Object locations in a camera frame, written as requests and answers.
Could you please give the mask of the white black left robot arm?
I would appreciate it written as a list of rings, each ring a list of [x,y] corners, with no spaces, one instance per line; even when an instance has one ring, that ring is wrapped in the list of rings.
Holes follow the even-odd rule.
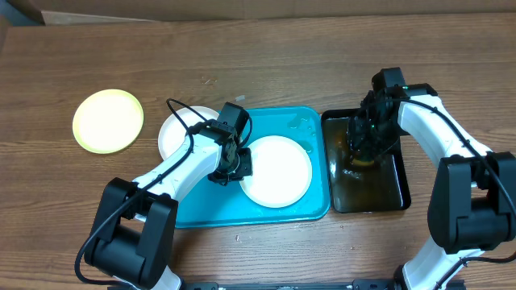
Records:
[[[185,141],[150,172],[104,188],[94,223],[74,264],[84,284],[109,289],[184,289],[169,266],[177,210],[203,179],[226,186],[252,174],[243,130],[252,119],[226,103],[219,116],[185,128]]]

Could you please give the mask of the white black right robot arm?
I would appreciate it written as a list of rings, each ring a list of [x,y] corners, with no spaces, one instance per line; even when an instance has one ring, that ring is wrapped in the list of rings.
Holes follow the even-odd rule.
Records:
[[[511,263],[485,252],[515,239],[515,157],[476,141],[427,83],[408,85],[400,68],[383,68],[350,117],[348,158],[368,165],[410,135],[437,172],[427,210],[430,237],[394,274],[392,289],[447,289],[471,262]]]

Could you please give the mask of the white plate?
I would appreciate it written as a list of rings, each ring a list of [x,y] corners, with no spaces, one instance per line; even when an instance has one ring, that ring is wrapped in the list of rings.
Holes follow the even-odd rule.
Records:
[[[310,157],[292,139],[270,135],[253,141],[252,174],[240,186],[246,196],[267,208],[283,208],[300,200],[313,176]]]

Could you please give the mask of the yellow green sponge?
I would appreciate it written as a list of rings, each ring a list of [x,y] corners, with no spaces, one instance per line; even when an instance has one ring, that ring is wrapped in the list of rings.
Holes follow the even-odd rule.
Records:
[[[352,166],[361,167],[361,168],[368,168],[368,167],[372,167],[372,166],[375,165],[375,161],[374,160],[363,161],[363,160],[360,160],[360,159],[351,159],[350,163],[351,163]]]

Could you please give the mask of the yellow plate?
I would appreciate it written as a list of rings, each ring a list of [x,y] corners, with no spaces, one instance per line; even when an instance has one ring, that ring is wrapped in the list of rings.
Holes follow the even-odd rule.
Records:
[[[143,124],[143,107],[134,95],[121,89],[104,89],[77,107],[72,130],[85,150],[110,154],[130,146]]]

